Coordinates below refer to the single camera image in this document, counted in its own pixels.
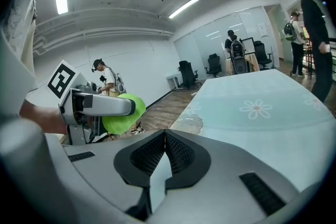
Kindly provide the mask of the person's left forearm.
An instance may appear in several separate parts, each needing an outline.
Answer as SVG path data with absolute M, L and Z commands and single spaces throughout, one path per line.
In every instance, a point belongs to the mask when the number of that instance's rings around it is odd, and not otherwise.
M 36 106 L 25 100 L 19 115 L 24 119 L 35 122 L 42 128 L 44 133 L 67 134 L 66 124 L 56 108 Z

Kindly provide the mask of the black backpack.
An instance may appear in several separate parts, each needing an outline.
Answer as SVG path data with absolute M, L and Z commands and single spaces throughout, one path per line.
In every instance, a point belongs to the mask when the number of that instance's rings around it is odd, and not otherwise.
M 234 40 L 231 44 L 230 58 L 234 74 L 247 73 L 248 68 L 245 59 L 245 47 L 238 39 Z

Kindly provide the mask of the black railing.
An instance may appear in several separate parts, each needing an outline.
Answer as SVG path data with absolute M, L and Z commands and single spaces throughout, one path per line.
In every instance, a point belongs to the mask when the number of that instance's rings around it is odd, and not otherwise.
M 332 77 L 336 82 L 336 38 L 330 38 L 330 51 L 332 54 Z M 315 76 L 314 59 L 312 55 L 311 44 L 303 47 L 303 71 L 308 79 L 311 80 Z

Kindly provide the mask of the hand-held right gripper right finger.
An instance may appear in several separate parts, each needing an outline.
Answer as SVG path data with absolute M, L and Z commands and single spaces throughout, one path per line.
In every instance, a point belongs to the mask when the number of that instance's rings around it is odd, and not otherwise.
M 166 134 L 203 147 L 211 163 L 192 187 L 167 191 L 151 224 L 255 224 L 268 216 L 256 198 L 276 212 L 299 195 L 284 175 L 238 146 L 179 131 Z

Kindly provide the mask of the person's cream printed shirt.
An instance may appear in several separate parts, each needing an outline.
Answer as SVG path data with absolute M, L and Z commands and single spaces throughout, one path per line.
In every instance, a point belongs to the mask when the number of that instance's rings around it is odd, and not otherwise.
M 18 115 L 36 89 L 33 37 L 35 0 L 11 0 L 0 19 L 0 118 Z

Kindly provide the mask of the grey backpack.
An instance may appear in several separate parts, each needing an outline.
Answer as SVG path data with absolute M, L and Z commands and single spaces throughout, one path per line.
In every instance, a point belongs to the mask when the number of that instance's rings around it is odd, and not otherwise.
M 126 89 L 124 86 L 124 82 L 119 73 L 114 74 L 114 82 L 115 82 L 115 91 L 119 94 L 126 93 Z

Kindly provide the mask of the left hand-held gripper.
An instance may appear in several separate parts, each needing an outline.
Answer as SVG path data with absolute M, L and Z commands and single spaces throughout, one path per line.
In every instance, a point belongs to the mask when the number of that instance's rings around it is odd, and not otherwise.
M 93 143 L 96 137 L 106 136 L 108 131 L 98 117 L 128 116 L 135 112 L 133 100 L 98 95 L 96 84 L 87 81 L 64 60 L 52 73 L 47 88 L 58 99 L 58 110 L 71 145 Z

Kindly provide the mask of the small white desk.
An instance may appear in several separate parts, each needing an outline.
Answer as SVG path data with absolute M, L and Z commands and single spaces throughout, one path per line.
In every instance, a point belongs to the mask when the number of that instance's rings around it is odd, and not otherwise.
M 183 82 L 181 76 L 176 73 L 166 77 L 167 82 L 171 88 L 171 91 L 182 90 L 183 89 Z

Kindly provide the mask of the green ball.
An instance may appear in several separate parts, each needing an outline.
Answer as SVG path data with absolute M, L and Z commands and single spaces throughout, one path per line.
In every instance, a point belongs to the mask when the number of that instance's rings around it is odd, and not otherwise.
M 134 94 L 123 93 L 118 98 L 130 99 L 135 102 L 135 112 L 128 116 L 106 116 L 102 118 L 102 125 L 107 133 L 111 135 L 122 135 L 126 131 L 132 134 L 140 134 L 144 132 L 141 123 L 138 122 L 140 117 L 146 111 L 146 106 L 141 98 Z

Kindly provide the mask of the clear plate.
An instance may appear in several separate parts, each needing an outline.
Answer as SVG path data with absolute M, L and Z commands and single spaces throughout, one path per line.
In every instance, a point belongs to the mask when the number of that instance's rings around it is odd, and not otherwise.
M 182 114 L 169 127 L 170 130 L 198 135 L 203 128 L 203 120 L 196 114 Z

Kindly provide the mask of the black office chair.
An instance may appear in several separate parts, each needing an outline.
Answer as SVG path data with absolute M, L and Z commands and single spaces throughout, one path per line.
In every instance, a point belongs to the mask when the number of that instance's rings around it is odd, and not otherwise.
M 261 41 L 254 41 L 255 56 L 258 64 L 261 66 L 261 70 L 268 70 L 268 64 L 272 63 L 271 54 L 266 55 L 265 45 Z
M 208 58 L 209 67 L 205 67 L 206 74 L 212 75 L 214 78 L 220 77 L 220 73 L 222 72 L 222 66 L 220 57 L 217 54 L 209 55 Z
M 180 61 L 178 70 L 180 71 L 182 75 L 183 87 L 189 90 L 191 87 L 198 88 L 198 85 L 200 86 L 202 85 L 202 83 L 197 80 L 198 78 L 197 70 L 195 72 L 193 71 L 190 62 Z

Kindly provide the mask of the white ceiling pipes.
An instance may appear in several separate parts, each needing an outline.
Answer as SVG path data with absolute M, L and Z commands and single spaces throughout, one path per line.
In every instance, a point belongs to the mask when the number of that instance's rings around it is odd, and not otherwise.
M 43 36 L 36 38 L 33 44 L 33 53 L 41 56 L 44 53 L 77 41 L 92 38 L 114 37 L 114 36 L 160 36 L 172 37 L 173 32 L 161 29 L 143 27 L 102 27 L 81 30 L 79 32 L 48 40 Z

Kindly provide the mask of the green backpack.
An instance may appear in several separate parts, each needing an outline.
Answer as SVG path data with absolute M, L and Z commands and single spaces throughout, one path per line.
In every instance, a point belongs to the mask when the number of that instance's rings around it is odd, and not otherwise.
M 283 30 L 287 41 L 292 42 L 296 40 L 297 34 L 295 32 L 294 26 L 292 25 L 292 21 L 286 23 Z

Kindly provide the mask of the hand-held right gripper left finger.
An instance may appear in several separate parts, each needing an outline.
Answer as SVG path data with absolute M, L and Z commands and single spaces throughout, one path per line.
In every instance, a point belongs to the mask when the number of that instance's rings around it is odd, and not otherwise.
M 52 162 L 71 205 L 67 222 L 165 222 L 164 184 L 150 189 L 145 158 L 164 153 L 165 132 L 114 142 L 62 146 L 47 135 Z

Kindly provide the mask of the light blue flowered tablecloth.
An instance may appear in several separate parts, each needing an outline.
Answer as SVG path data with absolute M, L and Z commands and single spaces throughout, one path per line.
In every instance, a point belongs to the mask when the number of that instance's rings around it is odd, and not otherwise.
M 277 70 L 207 80 L 182 114 L 203 120 L 199 136 L 233 144 L 284 175 L 299 195 L 259 222 L 300 213 L 336 156 L 336 119 L 305 87 Z

